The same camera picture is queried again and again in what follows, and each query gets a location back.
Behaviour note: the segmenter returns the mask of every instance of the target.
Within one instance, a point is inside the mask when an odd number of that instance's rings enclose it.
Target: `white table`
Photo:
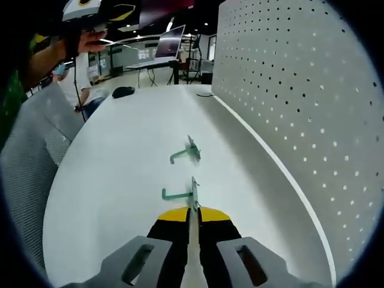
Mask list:
[[[55,286],[94,276],[106,256],[147,235],[161,213],[185,206],[185,199],[162,200],[161,189],[184,193],[192,176],[201,205],[229,214],[243,236],[285,258],[291,273],[319,282],[329,277],[316,230],[278,167],[214,97],[196,93],[208,94],[210,86],[109,97],[81,129],[44,218],[44,259]],[[188,135],[201,149],[200,163],[177,158],[171,165]]]

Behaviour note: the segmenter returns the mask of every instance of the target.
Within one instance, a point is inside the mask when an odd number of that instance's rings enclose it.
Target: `laptop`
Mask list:
[[[179,53],[181,38],[183,36],[185,25],[174,28],[160,36],[158,42],[155,59],[151,61],[141,62],[134,65],[126,66],[127,69],[145,68],[154,64],[168,63],[176,60]]]

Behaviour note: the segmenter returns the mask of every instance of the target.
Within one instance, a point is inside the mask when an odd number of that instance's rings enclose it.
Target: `white pegboard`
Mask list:
[[[342,279],[383,205],[384,98],[367,52],[325,1],[227,0],[215,54],[213,92],[297,181]]]

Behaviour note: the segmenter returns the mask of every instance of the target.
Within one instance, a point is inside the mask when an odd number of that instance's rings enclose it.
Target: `green hook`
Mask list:
[[[182,154],[184,153],[188,153],[190,152],[191,155],[197,159],[198,161],[201,159],[201,155],[200,155],[200,151],[199,149],[197,148],[196,144],[194,143],[193,139],[188,135],[188,140],[189,140],[189,146],[184,149],[183,151],[180,151],[180,152],[177,152],[177,153],[174,153],[170,156],[170,163],[171,164],[174,164],[175,163],[175,158],[181,156]]]
[[[199,184],[196,182],[195,178],[192,177],[191,192],[167,196],[167,194],[166,194],[167,191],[165,188],[163,188],[161,196],[162,196],[163,200],[174,200],[174,199],[192,197],[192,203],[189,204],[189,206],[191,206],[195,211],[197,211],[197,209],[200,207],[200,204],[197,200],[197,186],[199,186]]]
[[[162,198],[163,200],[173,200],[173,199],[180,199],[180,198],[186,198],[186,197],[191,197],[193,194],[192,193],[184,193],[184,194],[177,194],[177,195],[166,195],[166,189],[163,188],[162,191]]]

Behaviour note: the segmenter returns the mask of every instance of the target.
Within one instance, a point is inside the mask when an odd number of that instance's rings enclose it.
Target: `black mouse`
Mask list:
[[[119,87],[114,90],[112,97],[114,99],[121,98],[124,96],[132,95],[135,89],[133,87]]]

